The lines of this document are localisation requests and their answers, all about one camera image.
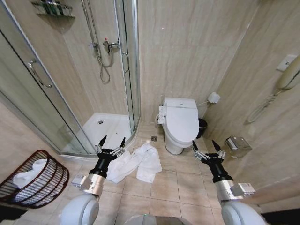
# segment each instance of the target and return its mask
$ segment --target wall socket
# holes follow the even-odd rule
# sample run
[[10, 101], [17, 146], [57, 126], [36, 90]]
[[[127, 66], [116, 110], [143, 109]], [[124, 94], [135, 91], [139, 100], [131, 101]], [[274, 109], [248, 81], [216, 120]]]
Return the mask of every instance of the wall socket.
[[294, 61], [294, 59], [296, 58], [296, 55], [287, 55], [282, 62], [278, 65], [278, 67], [276, 68], [276, 70], [279, 70], [281, 72], [284, 72], [288, 66], [291, 64], [291, 62]]

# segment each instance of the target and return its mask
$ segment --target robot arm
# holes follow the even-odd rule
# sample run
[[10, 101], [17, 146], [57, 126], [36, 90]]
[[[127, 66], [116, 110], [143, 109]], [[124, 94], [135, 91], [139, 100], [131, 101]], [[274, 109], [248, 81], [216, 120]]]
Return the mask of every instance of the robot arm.
[[222, 207], [222, 217], [226, 225], [265, 225], [263, 218], [250, 206], [238, 202], [246, 195], [252, 195], [255, 190], [249, 183], [234, 184], [233, 178], [228, 175], [222, 166], [225, 152], [214, 142], [218, 153], [204, 154], [198, 150], [193, 141], [194, 155], [201, 162], [210, 167], [213, 175], [212, 181], [217, 187], [217, 197]]
[[92, 225], [96, 220], [108, 166], [125, 152], [125, 138], [116, 149], [103, 149], [105, 140], [106, 136], [96, 145], [99, 159], [94, 169], [78, 183], [79, 189], [85, 194], [77, 196], [65, 206], [60, 216], [61, 225]]

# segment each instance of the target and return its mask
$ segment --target white towel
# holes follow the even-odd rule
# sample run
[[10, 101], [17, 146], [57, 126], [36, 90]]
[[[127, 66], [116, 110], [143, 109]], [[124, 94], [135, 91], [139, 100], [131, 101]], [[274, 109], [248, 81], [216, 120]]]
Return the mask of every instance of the white towel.
[[137, 167], [136, 178], [152, 183], [155, 174], [162, 171], [157, 149], [147, 143], [136, 149], [132, 155], [126, 151], [109, 164], [106, 179], [119, 183]]
[[13, 178], [13, 183], [18, 186], [19, 189], [28, 185], [36, 176], [42, 171], [46, 165], [47, 159], [39, 159], [32, 165], [32, 170], [27, 172], [20, 172]]

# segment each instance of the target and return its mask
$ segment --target tile floor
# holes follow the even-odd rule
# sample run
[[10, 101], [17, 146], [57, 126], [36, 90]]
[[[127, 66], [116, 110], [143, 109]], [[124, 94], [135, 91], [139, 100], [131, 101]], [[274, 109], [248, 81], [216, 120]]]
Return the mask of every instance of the tile floor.
[[[151, 142], [151, 136], [158, 137]], [[135, 214], [183, 217], [193, 225], [224, 225], [216, 189], [209, 167], [196, 160], [190, 148], [179, 156], [171, 155], [164, 145], [162, 128], [142, 123], [132, 150], [144, 143], [154, 145], [159, 153], [163, 171], [156, 174], [152, 184], [136, 179], [136, 171], [118, 184], [105, 181], [100, 198], [100, 210], [95, 225], [122, 225]], [[201, 151], [206, 151], [202, 138], [196, 140]], [[70, 181], [76, 174], [88, 174], [90, 165], [64, 164], [70, 171]], [[14, 225], [59, 225], [60, 213], [75, 196], [76, 187], [66, 190], [51, 204], [25, 213]]]

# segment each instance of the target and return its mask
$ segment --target shower door handle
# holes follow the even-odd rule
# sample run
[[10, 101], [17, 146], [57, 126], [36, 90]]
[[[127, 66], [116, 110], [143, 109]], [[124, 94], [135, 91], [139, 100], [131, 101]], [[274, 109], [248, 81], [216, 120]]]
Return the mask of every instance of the shower door handle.
[[51, 88], [52, 84], [44, 84], [44, 82], [42, 81], [42, 79], [39, 77], [38, 73], [36, 72], [36, 70], [33, 67], [33, 64], [37, 63], [36, 59], [31, 60], [28, 63], [28, 67], [30, 69], [30, 71], [33, 73], [33, 75], [35, 76], [35, 78], [41, 83], [41, 85], [43, 85], [46, 88]]
[[125, 70], [124, 70], [124, 73], [127, 73], [127, 72], [129, 71], [129, 56], [128, 56], [128, 53], [126, 53], [126, 52], [122, 52], [122, 54], [123, 54], [123, 55], [126, 55], [126, 57], [127, 57], [127, 65], [128, 65], [128, 69], [125, 69]]

